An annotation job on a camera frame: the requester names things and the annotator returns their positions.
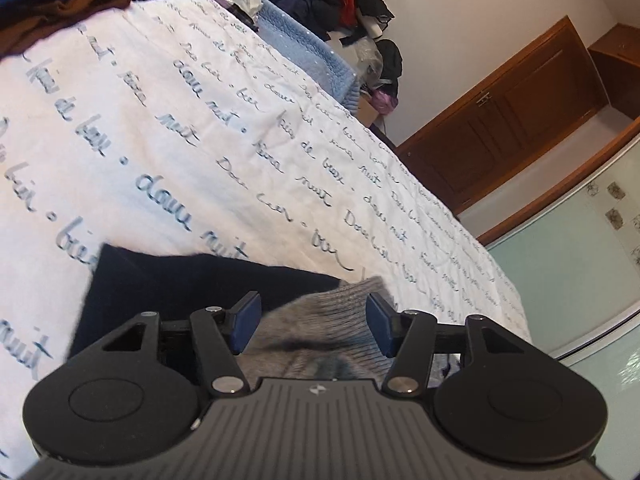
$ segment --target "light blue knit blanket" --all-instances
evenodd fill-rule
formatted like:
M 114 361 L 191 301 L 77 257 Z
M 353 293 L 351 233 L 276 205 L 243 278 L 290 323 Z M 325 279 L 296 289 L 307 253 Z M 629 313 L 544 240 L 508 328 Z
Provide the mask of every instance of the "light blue knit blanket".
M 360 86 L 353 68 L 324 41 L 269 0 L 262 0 L 262 3 L 257 17 L 258 35 L 355 114 Z

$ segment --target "grey knit fabric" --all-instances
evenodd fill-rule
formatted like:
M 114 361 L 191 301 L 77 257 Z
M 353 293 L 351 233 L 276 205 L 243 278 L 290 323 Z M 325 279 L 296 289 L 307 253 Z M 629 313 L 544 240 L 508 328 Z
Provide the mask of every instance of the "grey knit fabric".
M 237 357 L 252 388 L 260 377 L 380 384 L 393 359 L 380 353 L 367 326 L 365 303 L 372 292 L 392 303 L 382 279 L 374 277 L 303 296 L 267 314 Z M 449 362 L 447 355 L 434 358 L 430 386 L 442 382 Z

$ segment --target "white duvet cover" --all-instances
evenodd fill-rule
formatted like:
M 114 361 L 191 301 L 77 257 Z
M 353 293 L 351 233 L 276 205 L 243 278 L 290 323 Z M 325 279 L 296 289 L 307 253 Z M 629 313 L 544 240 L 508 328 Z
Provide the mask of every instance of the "white duvet cover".
M 209 0 L 108 10 L 0 63 L 0 472 L 63 363 L 100 245 L 380 275 L 396 308 L 482 313 L 516 290 L 395 155 Z

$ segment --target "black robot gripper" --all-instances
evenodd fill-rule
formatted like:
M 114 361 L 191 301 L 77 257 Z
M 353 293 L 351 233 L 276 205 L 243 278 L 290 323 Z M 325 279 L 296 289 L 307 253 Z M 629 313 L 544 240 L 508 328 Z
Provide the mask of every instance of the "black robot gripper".
M 367 323 L 394 358 L 380 387 L 263 378 L 251 391 L 234 354 L 260 316 L 256 292 L 186 321 L 143 312 L 81 351 L 24 403 L 43 457 L 25 478 L 606 478 L 591 461 L 600 393 L 485 316 L 439 324 L 371 294 Z M 434 354 L 460 354 L 461 369 L 430 388 Z

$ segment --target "metal screw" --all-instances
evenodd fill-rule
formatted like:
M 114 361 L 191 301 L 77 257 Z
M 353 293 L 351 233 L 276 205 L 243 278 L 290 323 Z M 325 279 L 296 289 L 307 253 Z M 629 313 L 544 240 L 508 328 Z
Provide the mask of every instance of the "metal screw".
M 239 377 L 225 375 L 218 377 L 211 383 L 211 386 L 222 394 L 234 394 L 242 390 L 244 381 Z
M 394 377 L 386 384 L 390 390 L 393 390 L 399 394 L 410 394 L 418 389 L 420 386 L 418 381 L 411 377 Z

